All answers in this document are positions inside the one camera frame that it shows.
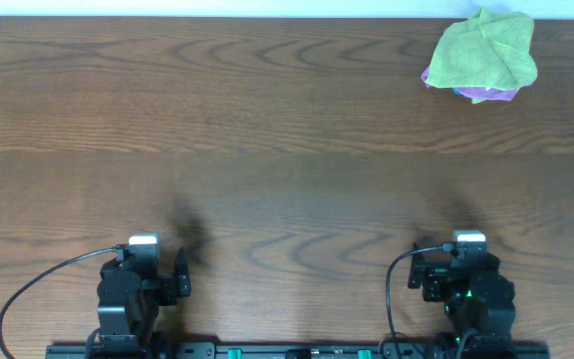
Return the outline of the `green microfiber cloth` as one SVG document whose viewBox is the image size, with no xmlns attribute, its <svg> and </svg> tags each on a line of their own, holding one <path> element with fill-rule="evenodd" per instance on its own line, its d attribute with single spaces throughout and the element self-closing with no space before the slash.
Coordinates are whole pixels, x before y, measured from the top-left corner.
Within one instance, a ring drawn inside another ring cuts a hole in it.
<svg viewBox="0 0 574 359">
<path fill-rule="evenodd" d="M 464 21 L 446 28 L 430 59 L 431 72 L 442 69 L 500 67 L 509 74 L 499 75 L 488 87 L 520 90 L 537 79 L 538 69 L 530 54 L 534 20 L 521 12 L 497 13 L 479 9 Z M 441 78 L 432 78 L 431 88 L 450 89 Z"/>
</svg>

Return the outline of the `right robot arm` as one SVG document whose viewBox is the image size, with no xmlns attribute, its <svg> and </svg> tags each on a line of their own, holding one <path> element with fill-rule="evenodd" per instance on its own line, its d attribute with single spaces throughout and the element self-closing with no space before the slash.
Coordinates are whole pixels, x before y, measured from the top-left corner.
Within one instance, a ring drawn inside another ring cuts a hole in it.
<svg viewBox="0 0 574 359">
<path fill-rule="evenodd" d="M 485 242 L 451 241 L 436 248 L 448 262 L 428 261 L 430 249 L 413 247 L 408 288 L 425 302 L 440 302 L 455 336 L 473 352 L 506 351 L 516 317 L 515 286 L 499 273 L 500 260 Z"/>
</svg>

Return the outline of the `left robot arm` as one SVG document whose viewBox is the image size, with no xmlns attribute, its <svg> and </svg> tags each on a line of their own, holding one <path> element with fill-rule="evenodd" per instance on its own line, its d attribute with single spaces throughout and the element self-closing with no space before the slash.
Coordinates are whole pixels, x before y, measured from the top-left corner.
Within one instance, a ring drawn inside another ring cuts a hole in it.
<svg viewBox="0 0 574 359">
<path fill-rule="evenodd" d="M 100 271 L 100 326 L 86 344 L 87 358 L 152 358 L 160 351 L 154 325 L 163 306 L 191 294 L 188 262 L 181 248 L 173 272 L 158 272 L 158 246 L 122 244 Z"/>
</svg>

